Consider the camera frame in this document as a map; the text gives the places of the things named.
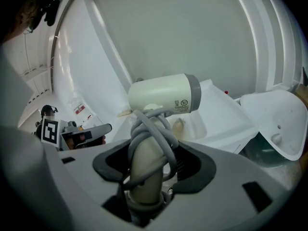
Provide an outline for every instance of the brown object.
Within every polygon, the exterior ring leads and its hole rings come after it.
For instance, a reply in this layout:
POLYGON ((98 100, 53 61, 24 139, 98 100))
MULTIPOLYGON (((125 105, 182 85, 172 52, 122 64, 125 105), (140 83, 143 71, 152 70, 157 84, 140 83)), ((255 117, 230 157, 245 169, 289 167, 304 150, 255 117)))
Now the brown object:
POLYGON ((295 92, 295 95, 304 103, 308 109, 308 88, 300 84, 295 92))

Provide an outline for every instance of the gray power cord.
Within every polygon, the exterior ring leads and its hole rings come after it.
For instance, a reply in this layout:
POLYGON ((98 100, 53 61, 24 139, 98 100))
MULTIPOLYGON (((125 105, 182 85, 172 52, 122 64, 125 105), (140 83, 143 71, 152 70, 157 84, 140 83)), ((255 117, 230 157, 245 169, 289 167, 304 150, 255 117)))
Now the gray power cord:
POLYGON ((179 146, 178 139, 172 133, 171 126, 167 119, 162 114, 170 114, 170 110, 167 108, 160 108, 156 110, 144 110, 134 111, 137 116, 137 121, 132 126, 130 135, 131 142, 128 148, 128 162, 131 165, 131 161, 134 155, 134 151, 137 146, 146 138, 153 136, 161 149, 163 150, 164 156, 157 160, 152 165, 149 165, 147 170, 137 179, 130 180, 124 184, 124 190, 131 190, 136 186, 143 183, 146 179, 152 176, 157 171, 161 170, 167 163, 170 164, 170 172, 167 174, 163 181, 171 179, 177 172, 177 161, 173 154, 174 149, 179 146), (156 117, 165 128, 156 126, 150 119, 156 117))

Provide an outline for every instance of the warning symbol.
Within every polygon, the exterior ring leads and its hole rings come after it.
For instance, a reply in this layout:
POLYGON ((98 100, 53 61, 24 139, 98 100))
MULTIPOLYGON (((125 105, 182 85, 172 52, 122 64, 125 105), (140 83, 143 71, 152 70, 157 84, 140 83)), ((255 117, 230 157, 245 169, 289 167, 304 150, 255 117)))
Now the warning symbol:
POLYGON ((187 105, 187 104, 188 104, 188 101, 184 99, 184 100, 182 100, 181 104, 182 104, 182 105, 187 105))

